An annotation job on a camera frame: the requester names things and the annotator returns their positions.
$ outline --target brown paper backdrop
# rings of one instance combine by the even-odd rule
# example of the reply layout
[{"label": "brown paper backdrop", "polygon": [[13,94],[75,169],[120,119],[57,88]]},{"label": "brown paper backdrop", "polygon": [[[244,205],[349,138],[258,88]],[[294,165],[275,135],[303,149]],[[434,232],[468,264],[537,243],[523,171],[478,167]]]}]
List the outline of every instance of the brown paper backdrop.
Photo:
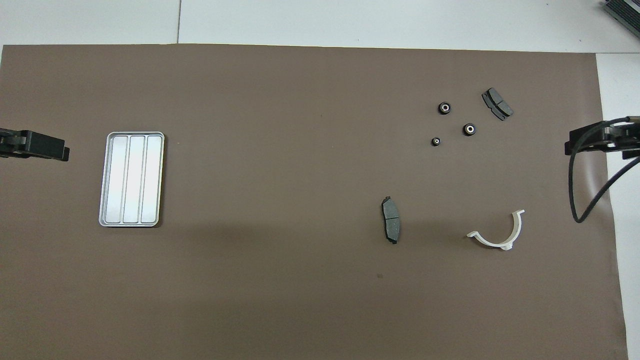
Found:
[{"label": "brown paper backdrop", "polygon": [[[2,358],[627,357],[611,205],[567,200],[593,54],[5,46],[0,111],[71,148],[0,160]],[[166,135],[157,228],[98,224],[112,131]],[[584,208],[605,158],[577,166]],[[521,208],[513,250],[465,237]]]}]

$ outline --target metal tray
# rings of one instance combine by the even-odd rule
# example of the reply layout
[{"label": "metal tray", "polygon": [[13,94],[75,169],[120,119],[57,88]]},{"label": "metal tray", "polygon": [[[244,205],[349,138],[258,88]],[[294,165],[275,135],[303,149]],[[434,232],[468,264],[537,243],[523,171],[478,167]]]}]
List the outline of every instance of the metal tray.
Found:
[{"label": "metal tray", "polygon": [[108,227],[155,226],[160,219],[164,134],[107,136],[99,222]]}]

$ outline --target black clamp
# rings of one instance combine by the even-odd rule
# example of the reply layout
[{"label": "black clamp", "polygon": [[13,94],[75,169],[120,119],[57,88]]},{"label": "black clamp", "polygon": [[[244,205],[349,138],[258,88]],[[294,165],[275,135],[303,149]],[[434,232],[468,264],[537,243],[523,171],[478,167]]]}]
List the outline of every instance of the black clamp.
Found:
[{"label": "black clamp", "polygon": [[625,160],[640,156],[640,117],[628,117],[628,119],[631,124],[604,126],[605,122],[601,121],[571,130],[569,141],[564,143],[564,154],[571,155],[582,135],[599,127],[583,140],[584,143],[576,152],[621,151],[622,158]]},{"label": "black clamp", "polygon": [[44,158],[69,161],[65,141],[31,130],[0,129],[0,158]]}]

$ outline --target black cable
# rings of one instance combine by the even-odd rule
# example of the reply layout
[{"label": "black cable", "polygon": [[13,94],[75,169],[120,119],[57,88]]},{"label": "black cable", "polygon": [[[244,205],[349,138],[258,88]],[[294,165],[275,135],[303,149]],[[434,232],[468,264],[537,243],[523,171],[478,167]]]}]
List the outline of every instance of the black cable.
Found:
[{"label": "black cable", "polygon": [[573,147],[573,150],[571,151],[571,158],[569,159],[569,204],[571,206],[571,214],[573,215],[573,219],[578,224],[583,222],[587,218],[587,216],[589,216],[589,214],[591,213],[591,210],[593,210],[593,208],[596,206],[596,203],[600,200],[600,198],[604,195],[604,193],[607,192],[607,190],[611,187],[611,185],[613,185],[613,183],[616,182],[616,180],[618,180],[622,175],[625,174],[625,172],[629,171],[632,167],[640,163],[640,158],[636,158],[634,161],[631,161],[630,163],[626,164],[615,175],[613,175],[609,180],[607,180],[607,182],[600,189],[600,191],[598,191],[596,196],[593,197],[593,199],[589,203],[589,206],[587,206],[587,209],[584,211],[584,213],[580,217],[578,217],[578,214],[575,211],[575,202],[573,199],[573,162],[575,161],[575,155],[581,150],[582,145],[587,140],[587,138],[589,138],[589,136],[595,134],[599,130],[604,129],[605,127],[609,127],[613,124],[617,124],[620,122],[628,122],[629,120],[630,119],[628,117],[622,117],[619,119],[603,121],[599,123],[599,125],[592,127],[591,129],[586,131],[584,134],[582,134],[582,136],[580,136],[575,146]]}]

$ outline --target white plastic clip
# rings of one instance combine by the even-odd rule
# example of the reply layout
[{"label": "white plastic clip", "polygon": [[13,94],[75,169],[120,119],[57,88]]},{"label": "white plastic clip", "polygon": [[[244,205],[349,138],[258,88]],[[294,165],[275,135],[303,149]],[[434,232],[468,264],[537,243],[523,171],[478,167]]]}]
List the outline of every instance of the white plastic clip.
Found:
[{"label": "white plastic clip", "polygon": [[513,215],[513,231],[511,232],[511,235],[509,235],[507,240],[501,243],[490,243],[486,241],[477,231],[472,231],[471,233],[468,233],[467,236],[469,238],[476,238],[477,241],[480,241],[487,246],[499,247],[502,250],[511,250],[511,248],[513,247],[513,242],[518,238],[518,235],[520,235],[520,230],[522,230],[522,218],[520,217],[520,214],[522,214],[523,212],[524,210],[518,210],[511,213]]}]

